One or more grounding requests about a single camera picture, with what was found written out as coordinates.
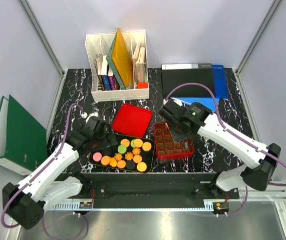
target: red lid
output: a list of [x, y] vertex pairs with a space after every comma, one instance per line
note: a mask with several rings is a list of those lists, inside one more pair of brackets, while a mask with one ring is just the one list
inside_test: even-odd
[[126, 103], [119, 109], [112, 128], [121, 134], [143, 138], [152, 116], [151, 111]]

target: green binder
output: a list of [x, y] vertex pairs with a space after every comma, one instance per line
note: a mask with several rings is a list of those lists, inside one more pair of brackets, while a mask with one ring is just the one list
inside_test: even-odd
[[11, 95], [0, 106], [0, 165], [20, 175], [47, 158], [46, 130]]

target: cable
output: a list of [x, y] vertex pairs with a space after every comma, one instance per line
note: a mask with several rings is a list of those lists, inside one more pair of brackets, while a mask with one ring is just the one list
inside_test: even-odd
[[[70, 239], [67, 239], [67, 240], [76, 240], [76, 239], [82, 234], [82, 232], [83, 232], [84, 229], [85, 229], [85, 226], [86, 226], [86, 219], [85, 219], [85, 217], [84, 217], [83, 215], [81, 215], [80, 213], [79, 213], [77, 216], [78, 216], [78, 217], [79, 217], [79, 216], [82, 217], [83, 226], [82, 226], [81, 230], [79, 231], [79, 233], [78, 233], [76, 236], [74, 236], [74, 237], [72, 237], [72, 238], [70, 238]], [[45, 232], [45, 234], [47, 235], [47, 237], [49, 237], [50, 239], [53, 239], [53, 240], [61, 240], [61, 239], [59, 239], [59, 238], [55, 238], [55, 237], [51, 236], [51, 235], [48, 233], [48, 231], [46, 230], [46, 227], [45, 227], [44, 216], [43, 216], [43, 218], [42, 218], [42, 225], [43, 225], [43, 229], [44, 229], [44, 232]]]
[[[88, 208], [90, 209], [90, 211], [88, 211], [87, 213], [91, 212], [91, 210], [93, 209], [93, 203], [94, 203], [94, 196], [95, 196], [95, 190], [93, 189], [92, 191], [90, 191], [91, 193], [91, 196], [92, 196], [92, 204], [90, 207], [85, 207], [85, 208]], [[43, 227], [43, 231], [51, 228], [52, 226], [54, 226], [56, 223], [58, 223], [59, 221], [61, 221], [62, 219], [66, 218], [67, 216], [70, 216], [71, 214], [73, 213], [68, 213], [68, 214], [65, 214], [63, 216], [61, 216], [59, 219], [57, 219], [56, 221], [54, 221], [51, 225], [47, 226], [46, 228]]]
[[244, 208], [244, 206], [245, 206], [246, 203], [247, 203], [247, 197], [248, 197], [248, 189], [247, 189], [247, 186], [245, 186], [245, 197], [244, 197], [244, 201], [243, 201], [242, 205], [239, 207], [238, 210], [236, 210], [236, 211], [234, 211], [234, 212], [231, 212], [231, 213], [228, 214], [228, 215], [213, 215], [213, 214], [211, 214], [211, 215], [205, 215], [205, 214], [196, 213], [196, 212], [190, 212], [190, 211], [187, 211], [187, 213], [188, 213], [188, 214], [197, 215], [197, 216], [201, 216], [201, 217], [204, 217], [204, 216], [206, 216], [206, 217], [225, 217], [225, 216], [227, 217], [227, 216], [233, 216], [233, 215], [237, 214], [238, 212], [240, 212], [240, 211]]
[[[240, 141], [242, 141], [243, 143], [247, 144], [248, 146], [250, 146], [251, 148], [255, 149], [255, 150], [258, 150], [258, 147], [253, 145], [252, 143], [246, 141], [245, 139], [243, 139], [242, 137], [240, 137], [239, 135], [235, 134], [234, 132], [232, 132], [230, 129], [226, 128], [221, 117], [220, 117], [220, 114], [219, 114], [219, 110], [218, 110], [218, 104], [217, 104], [217, 101], [215, 99], [215, 96], [214, 94], [212, 93], [212, 91], [205, 85], [203, 84], [200, 84], [200, 83], [196, 83], [196, 82], [188, 82], [188, 83], [184, 83], [184, 84], [181, 84], [179, 86], [177, 86], [176, 88], [174, 88], [167, 96], [166, 96], [166, 100], [168, 100], [168, 98], [173, 94], [173, 92], [175, 92], [177, 89], [181, 88], [181, 87], [184, 87], [184, 86], [191, 86], [191, 85], [194, 85], [194, 86], [199, 86], [199, 87], [202, 87], [204, 89], [206, 89], [208, 91], [208, 93], [211, 95], [213, 101], [214, 101], [214, 104], [215, 104], [215, 109], [216, 109], [216, 116], [217, 116], [217, 120], [219, 122], [219, 124], [222, 126], [222, 128], [224, 128], [228, 133], [230, 133], [231, 135], [233, 135], [234, 137], [236, 137], [237, 139], [239, 139]], [[278, 162], [279, 164], [281, 164], [283, 167], [286, 168], [286, 163], [284, 163], [282, 160], [280, 160], [279, 158], [273, 156], [272, 154], [264, 151], [264, 150], [260, 150], [261, 153], [265, 154], [266, 156], [270, 157], [271, 159], [273, 159], [274, 161]], [[286, 187], [286, 183], [273, 183], [273, 182], [269, 182], [268, 184], [270, 185], [273, 185], [273, 186], [279, 186], [279, 187]]]
[[[62, 144], [60, 146], [60, 148], [58, 149], [57, 153], [54, 155], [54, 157], [42, 168], [40, 169], [40, 171], [38, 173], [35, 174], [35, 176], [33, 176], [30, 181], [29, 181], [29, 184], [31, 184], [56, 158], [57, 156], [61, 153], [62, 149], [63, 149], [63, 146], [65, 144], [65, 141], [66, 141], [66, 138], [67, 138], [67, 132], [68, 132], [68, 128], [69, 128], [69, 119], [70, 119], [70, 116], [71, 116], [71, 111], [72, 111], [72, 108], [74, 106], [77, 106], [80, 110], [81, 110], [81, 113], [84, 114], [84, 111], [83, 111], [83, 108], [77, 104], [77, 103], [73, 103], [70, 105], [69, 109], [68, 109], [68, 113], [67, 113], [67, 118], [66, 118], [66, 124], [65, 124], [65, 134], [64, 134], [64, 137], [63, 137], [63, 140], [62, 140]], [[10, 204], [14, 201], [14, 199], [26, 188], [29, 186], [29, 184], [25, 184], [21, 189], [19, 189], [8, 201], [8, 203], [5, 205], [4, 209], [3, 209], [3, 212], [2, 212], [2, 215], [1, 215], [1, 223], [2, 225], [7, 228], [7, 229], [12, 229], [12, 228], [15, 228], [15, 227], [18, 227], [19, 224], [15, 224], [15, 225], [7, 225], [5, 223], [5, 213], [7, 212]]]
[[226, 202], [226, 203], [228, 202], [228, 199], [229, 199], [229, 194], [227, 193], [227, 194], [226, 194], [226, 199], [225, 199], [225, 202]]

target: gray wall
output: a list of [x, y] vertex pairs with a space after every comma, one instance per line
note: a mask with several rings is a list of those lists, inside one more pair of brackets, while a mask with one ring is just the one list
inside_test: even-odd
[[[286, 0], [241, 72], [241, 78], [262, 140], [279, 144], [280, 157], [286, 162]], [[278, 166], [274, 176], [286, 182], [282, 166]]]
[[[2, 95], [13, 95], [44, 126], [58, 80], [18, 1], [0, 1], [0, 102]], [[20, 179], [0, 167], [0, 217], [4, 185]], [[0, 222], [0, 239], [5, 233]]]
[[148, 66], [237, 67], [272, 0], [29, 0], [64, 69], [89, 68], [85, 35], [146, 30]]

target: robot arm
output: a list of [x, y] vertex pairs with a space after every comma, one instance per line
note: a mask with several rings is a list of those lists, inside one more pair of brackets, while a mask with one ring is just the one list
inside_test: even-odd
[[[3, 208], [12, 201], [6, 213], [25, 229], [35, 226], [47, 209], [71, 196], [84, 197], [90, 193], [90, 180], [81, 173], [73, 174], [65, 181], [48, 188], [58, 175], [80, 157], [87, 158], [90, 152], [117, 144], [111, 127], [92, 114], [86, 124], [68, 134], [62, 149], [59, 144], [54, 153], [34, 172], [17, 185], [8, 183], [3, 188]], [[14, 194], [21, 191], [12, 200]]]
[[[278, 157], [278, 145], [272, 143], [267, 146], [257, 142], [226, 123], [223, 123], [223, 127], [217, 116], [200, 103], [194, 102], [186, 108], [169, 100], [159, 113], [166, 119], [175, 142], [200, 135], [220, 144], [244, 162], [236, 169], [219, 172], [212, 183], [213, 187], [223, 192], [245, 185], [259, 191], [266, 190], [277, 163], [260, 150]], [[250, 142], [255, 148], [240, 139]]]

